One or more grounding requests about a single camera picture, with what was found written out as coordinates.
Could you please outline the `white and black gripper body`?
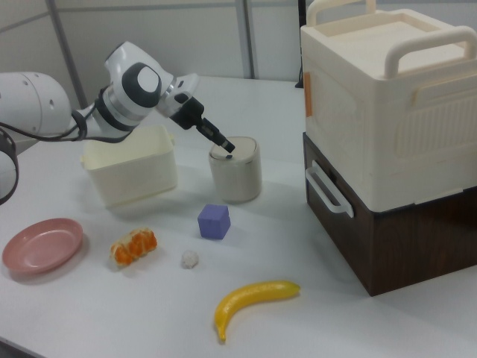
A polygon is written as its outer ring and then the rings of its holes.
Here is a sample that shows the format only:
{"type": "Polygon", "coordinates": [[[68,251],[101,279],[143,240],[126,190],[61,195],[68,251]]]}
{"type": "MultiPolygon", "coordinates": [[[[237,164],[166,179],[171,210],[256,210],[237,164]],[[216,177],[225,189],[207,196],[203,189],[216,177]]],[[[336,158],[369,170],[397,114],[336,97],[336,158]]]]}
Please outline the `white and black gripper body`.
{"type": "Polygon", "coordinates": [[[182,129],[188,130],[193,126],[200,127],[203,123],[203,105],[193,96],[198,87],[197,74],[173,78],[165,92],[159,97],[158,112],[170,118],[182,129]]]}

